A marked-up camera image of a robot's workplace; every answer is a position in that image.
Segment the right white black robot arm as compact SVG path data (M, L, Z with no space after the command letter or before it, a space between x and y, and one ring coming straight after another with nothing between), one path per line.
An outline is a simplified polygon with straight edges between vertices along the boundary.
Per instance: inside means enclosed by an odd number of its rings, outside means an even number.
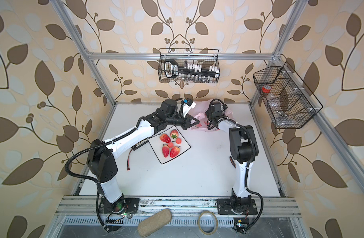
M249 177L259 149L253 127L243 126L226 116L227 108L222 100L213 99L205 115L208 118L208 130L219 129L229 135L231 158L236 168L230 204L233 212L239 214L252 206L251 196L258 195L250 190Z

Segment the pink plastic bag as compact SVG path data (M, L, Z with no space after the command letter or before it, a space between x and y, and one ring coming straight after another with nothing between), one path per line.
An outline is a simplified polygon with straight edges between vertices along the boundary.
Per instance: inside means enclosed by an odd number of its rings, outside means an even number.
M199 124L189 128L190 131L203 131L203 132L213 132L219 131L218 126L215 126L212 130L208 129L209 119L206 116L206 111L209 109L210 100L196 102L196 106L189 111L189 114L194 118L199 120Z

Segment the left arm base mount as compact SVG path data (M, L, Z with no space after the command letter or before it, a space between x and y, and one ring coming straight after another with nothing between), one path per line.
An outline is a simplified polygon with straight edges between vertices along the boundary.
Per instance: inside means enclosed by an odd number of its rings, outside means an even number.
M98 202L98 209L104 214L132 214L138 211L139 201L139 198L122 197L114 203L109 203L108 200L103 196Z

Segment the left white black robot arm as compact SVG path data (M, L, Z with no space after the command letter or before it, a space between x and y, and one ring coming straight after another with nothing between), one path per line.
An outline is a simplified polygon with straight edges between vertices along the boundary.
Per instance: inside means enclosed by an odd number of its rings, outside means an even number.
M191 99L163 101L155 112L140 117L133 128L105 141L97 139L90 148L73 155L65 163L65 172L75 178L93 181L97 186L98 194L104 196L110 205L124 203L125 198L116 179L118 167L115 160L132 146L156 135L167 126L179 126L187 130L199 124L199 120L189 114L195 106L196 103ZM70 169L70 164L85 153L88 153L87 164L94 174L93 177L76 174Z

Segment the red fake strawberry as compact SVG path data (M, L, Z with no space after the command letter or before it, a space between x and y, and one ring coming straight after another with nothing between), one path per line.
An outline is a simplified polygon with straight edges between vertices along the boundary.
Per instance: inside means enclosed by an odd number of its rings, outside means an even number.
M174 146L170 149L170 157L175 158L180 153L181 149L179 146Z
M162 147L162 154L165 158L168 158L169 154L170 154L170 148L168 145L164 145Z
M166 134L166 133L163 133L161 136L160 136L160 140L164 143L170 143L171 142L171 139L170 137Z
M172 130L172 131L170 132L170 137L171 137L172 139L177 139L177 138L179 137L179 132L178 132L178 130Z

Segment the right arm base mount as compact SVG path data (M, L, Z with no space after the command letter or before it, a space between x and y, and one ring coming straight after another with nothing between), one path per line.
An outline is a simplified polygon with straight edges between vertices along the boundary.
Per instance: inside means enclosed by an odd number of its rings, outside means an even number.
M257 215L255 200L251 197L220 198L216 200L219 215Z

